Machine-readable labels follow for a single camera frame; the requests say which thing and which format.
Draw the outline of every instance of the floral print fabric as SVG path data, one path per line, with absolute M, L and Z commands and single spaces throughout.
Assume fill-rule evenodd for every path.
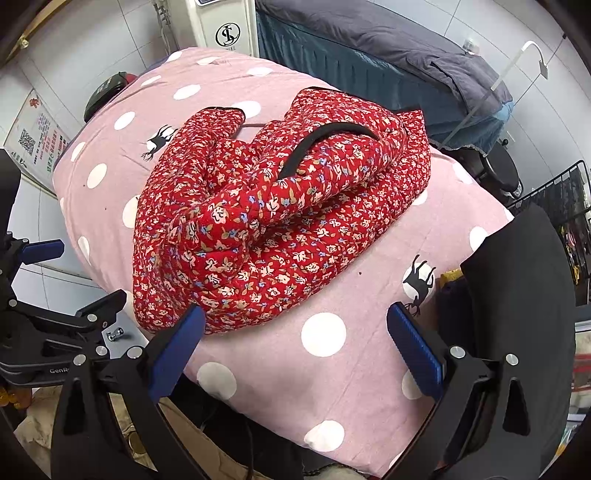
M 205 310 L 206 333 L 271 320 L 328 284 L 427 186 L 420 111 L 309 88 L 251 143 L 231 138 L 244 120 L 231 108 L 193 115 L 140 195 L 133 295 L 147 330 L 172 326 L 191 303 Z M 331 122 L 362 125 L 377 140 L 337 132 L 278 180 L 299 143 Z

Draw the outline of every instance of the poster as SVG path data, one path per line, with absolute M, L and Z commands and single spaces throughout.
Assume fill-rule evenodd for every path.
M 33 90 L 12 124 L 4 149 L 26 175 L 53 192 L 53 168 L 69 141 Z

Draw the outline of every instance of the white polka dot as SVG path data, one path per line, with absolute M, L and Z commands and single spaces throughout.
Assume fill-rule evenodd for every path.
M 428 196 L 429 196 L 429 194 L 425 190 L 422 194 L 420 194 L 417 198 L 414 199 L 413 205 L 414 206 L 422 205 L 423 203 L 425 203 L 427 201 Z
M 125 306 L 123 307 L 123 311 L 127 314 L 127 316 L 135 321 L 135 312 L 134 312 L 134 295 L 129 290 L 124 290 L 127 299 L 125 300 Z
M 254 67 L 248 70 L 247 74 L 252 75 L 253 77 L 265 77 L 269 75 L 273 69 L 269 67 Z
M 204 59 L 198 60 L 197 63 L 199 65 L 209 65 L 210 63 L 219 59 L 221 59 L 221 57 L 205 57 Z
M 122 130 L 127 127 L 134 118 L 135 112 L 126 112 L 117 119 L 113 127 L 115 130 Z
M 72 150 L 72 156 L 70 157 L 70 161 L 74 161 L 76 158 L 78 158 L 78 155 L 80 155 L 80 152 L 84 148 L 84 145 L 86 145 L 86 142 L 80 142 L 74 147 L 74 150 Z
M 107 165 L 105 163 L 99 163 L 94 167 L 88 174 L 86 180 L 86 186 L 90 189 L 95 188 L 99 183 L 103 181 L 107 173 Z
M 195 95 L 199 90 L 201 90 L 201 85 L 187 85 L 186 87 L 179 88 L 173 95 L 173 98 L 175 100 L 185 100 L 185 98 Z
M 347 328 L 334 313 L 317 313 L 301 329 L 301 343 L 314 356 L 331 356 L 345 344 Z
M 80 247 L 80 250 L 82 250 L 82 255 L 84 255 L 86 261 L 90 263 L 90 245 L 88 243 L 88 239 L 85 236 L 81 236 L 78 239 L 78 246 Z
M 148 80 L 146 80 L 145 82 L 142 83 L 142 87 L 145 87 L 146 85 L 149 85 L 150 83 L 154 83 L 156 80 L 160 80 L 162 78 L 162 75 L 156 75 L 156 77 L 152 77 L 149 78 Z
M 197 382 L 212 397 L 229 400 L 236 393 L 236 378 L 230 369 L 217 362 L 208 362 L 199 367 Z
M 423 396 L 410 370 L 402 378 L 402 393 L 409 400 L 416 400 Z
M 252 118 L 261 113 L 261 104 L 253 100 L 247 100 L 246 102 L 238 102 L 232 105 L 233 108 L 239 108 L 244 111 L 246 118 Z
M 458 162 L 453 164 L 453 171 L 456 173 L 456 177 L 462 182 L 470 185 L 472 183 L 472 177 Z
M 135 226 L 135 216 L 138 213 L 138 199 L 139 195 L 132 197 L 123 208 L 123 224 L 127 228 L 133 228 Z
M 481 226 L 476 226 L 470 230 L 470 247 L 472 247 L 473 252 L 475 252 L 478 247 L 482 245 L 482 242 L 487 236 L 488 233 L 486 233 L 486 230 L 484 230 Z
M 414 263 L 414 268 L 418 268 L 418 277 L 430 285 L 431 279 L 434 278 L 435 271 L 431 272 L 432 267 L 428 263 L 425 263 L 422 267 L 421 267 L 421 263 L 423 263 L 423 261 L 421 260 L 421 257 L 419 257 Z M 408 278 L 408 276 L 410 275 L 410 272 L 412 272 L 412 270 L 413 270 L 413 268 L 412 268 L 412 266 L 410 266 L 407 268 L 406 272 L 404 272 L 404 276 L 402 277 L 402 289 L 404 290 L 404 293 L 407 295 L 407 297 L 409 299 L 414 300 L 415 297 L 418 296 L 418 292 L 413 287 L 410 286 L 409 282 L 405 282 L 405 280 Z M 429 298 L 434 292 L 435 292 L 435 288 L 429 289 L 429 292 L 427 294 L 427 297 L 425 297 L 425 299 Z
M 304 436 L 304 443 L 316 452 L 332 452 L 339 448 L 345 439 L 345 429 L 334 420 L 325 420 Z
M 172 54 L 170 55 L 170 57 L 168 57 L 168 58 L 166 59 L 166 61 L 173 61 L 173 60 L 178 60 L 178 59 L 181 57 L 181 55 L 182 55 L 182 54 L 183 54 L 183 52 L 182 52 L 181 50 L 177 50 L 176 52 L 172 53 Z
M 399 454 L 397 454 L 397 456 L 394 457 L 394 460 L 392 460 L 390 462 L 390 465 L 388 465 L 388 470 L 390 470 L 394 466 L 394 464 L 396 462 L 398 462 L 398 459 L 400 458 L 401 455 L 402 455 L 402 452 L 400 452 Z

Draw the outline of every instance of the black strap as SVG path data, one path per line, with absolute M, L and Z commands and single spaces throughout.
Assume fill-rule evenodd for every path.
M 349 132 L 353 134 L 367 135 L 374 140 L 378 140 L 377 135 L 375 135 L 369 128 L 364 127 L 363 125 L 354 124 L 352 122 L 332 122 L 322 125 L 321 127 L 318 127 L 316 130 L 314 130 L 311 134 L 304 137 L 299 145 L 295 147 L 294 151 L 291 152 L 289 157 L 287 157 L 283 168 L 279 172 L 277 180 L 295 176 L 297 167 L 300 165 L 311 146 L 315 142 L 323 140 L 329 135 L 335 134 L 337 132 Z

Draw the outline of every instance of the black stool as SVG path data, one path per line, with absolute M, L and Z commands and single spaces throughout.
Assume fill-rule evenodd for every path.
M 501 203 L 511 200 L 507 193 L 512 199 L 520 197 L 523 188 L 517 168 L 509 152 L 499 142 L 495 143 L 486 157 L 473 148 L 443 150 L 442 153 L 457 160 L 470 176 Z

